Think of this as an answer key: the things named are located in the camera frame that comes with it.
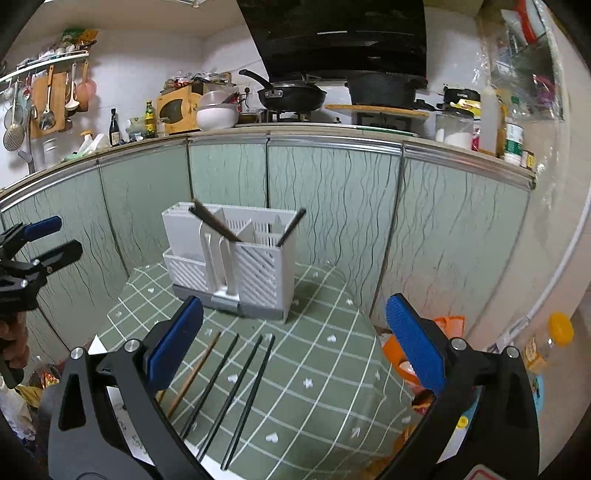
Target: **white utensil rack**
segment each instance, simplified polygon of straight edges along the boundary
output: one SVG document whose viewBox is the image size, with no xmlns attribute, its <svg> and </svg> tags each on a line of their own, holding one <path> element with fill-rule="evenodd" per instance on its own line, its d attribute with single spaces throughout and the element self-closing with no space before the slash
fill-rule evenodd
<svg viewBox="0 0 591 480">
<path fill-rule="evenodd" d="M 170 248 L 163 253 L 173 289 L 207 307 L 285 320 L 294 295 L 296 233 L 277 242 L 296 212 L 205 204 L 242 242 L 229 242 L 181 202 L 162 213 Z"/>
</svg>

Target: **kitchen cabinet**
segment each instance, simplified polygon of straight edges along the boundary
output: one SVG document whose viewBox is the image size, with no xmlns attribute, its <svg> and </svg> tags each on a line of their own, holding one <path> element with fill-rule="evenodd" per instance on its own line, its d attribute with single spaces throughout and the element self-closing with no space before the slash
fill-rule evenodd
<svg viewBox="0 0 591 480">
<path fill-rule="evenodd" d="M 528 193 L 405 153 L 404 187 L 372 321 L 402 292 L 425 318 L 478 320 L 519 234 Z"/>
<path fill-rule="evenodd" d="M 271 208 L 307 214 L 297 261 L 331 263 L 369 312 L 394 211 L 400 156 L 314 147 L 269 147 Z"/>
<path fill-rule="evenodd" d="M 162 212 L 190 199 L 184 143 L 99 163 L 112 229 L 128 274 L 162 261 L 168 239 Z"/>
<path fill-rule="evenodd" d="M 264 207 L 265 144 L 192 144 L 194 195 L 202 203 Z"/>
<path fill-rule="evenodd" d="M 27 243 L 21 252 L 30 260 L 69 240 L 82 244 L 82 258 L 53 274 L 38 297 L 57 333 L 68 348 L 74 348 L 92 339 L 127 276 L 109 227 L 97 169 L 24 198 L 3 211 L 2 220 L 11 226 L 54 215 L 62 218 L 62 229 Z"/>
</svg>

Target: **white bowl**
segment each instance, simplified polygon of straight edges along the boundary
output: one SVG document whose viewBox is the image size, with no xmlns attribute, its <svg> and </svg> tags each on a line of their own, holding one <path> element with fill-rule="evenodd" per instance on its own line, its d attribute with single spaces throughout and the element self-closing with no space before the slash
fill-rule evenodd
<svg viewBox="0 0 591 480">
<path fill-rule="evenodd" d="M 238 122 L 238 106 L 229 103 L 204 106 L 197 109 L 199 130 L 207 132 L 219 128 L 232 128 Z"/>
</svg>

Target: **green tablecloth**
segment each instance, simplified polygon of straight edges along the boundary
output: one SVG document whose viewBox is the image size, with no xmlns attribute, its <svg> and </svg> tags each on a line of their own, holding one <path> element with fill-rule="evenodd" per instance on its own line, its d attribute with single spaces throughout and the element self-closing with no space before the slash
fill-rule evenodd
<svg viewBox="0 0 591 480">
<path fill-rule="evenodd" d="M 331 265 L 298 265 L 286 324 L 205 310 L 203 327 L 163 399 L 166 411 L 213 335 L 222 335 L 171 419 L 178 430 L 236 333 L 230 361 L 188 441 L 199 445 L 232 389 L 254 342 L 264 341 L 207 454 L 221 462 L 248 398 L 270 335 L 275 346 L 230 470 L 247 480 L 343 478 L 378 456 L 411 421 L 410 394 L 384 357 L 369 319 Z M 134 270 L 99 338 L 109 351 L 142 339 L 170 318 L 175 297 L 165 265 Z"/>
</svg>

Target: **wooden chopstick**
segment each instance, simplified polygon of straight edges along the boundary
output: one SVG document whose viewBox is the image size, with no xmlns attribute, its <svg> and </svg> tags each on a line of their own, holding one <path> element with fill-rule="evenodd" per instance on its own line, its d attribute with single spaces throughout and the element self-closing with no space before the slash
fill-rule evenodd
<svg viewBox="0 0 591 480">
<path fill-rule="evenodd" d="M 197 376 L 197 374 L 201 370 L 201 367 L 205 363 L 205 360 L 207 360 L 207 357 L 209 357 L 209 354 L 212 353 L 212 350 L 216 346 L 217 340 L 220 338 L 221 334 L 222 334 L 221 332 L 218 332 L 215 334 L 215 336 L 213 337 L 213 340 L 209 343 L 207 350 L 205 350 L 205 353 L 201 357 L 201 360 L 199 360 L 199 363 L 193 369 L 193 372 L 191 372 L 191 375 L 189 375 L 189 377 L 185 380 L 183 387 L 180 389 L 176 398 L 173 400 L 172 405 L 168 408 L 168 412 L 166 412 L 167 418 L 170 418 L 172 416 L 174 411 L 177 409 L 178 405 L 181 403 L 181 400 L 185 396 L 185 393 L 187 393 L 187 390 L 189 389 L 189 387 L 193 383 L 193 380 L 195 380 L 195 377 Z"/>
</svg>

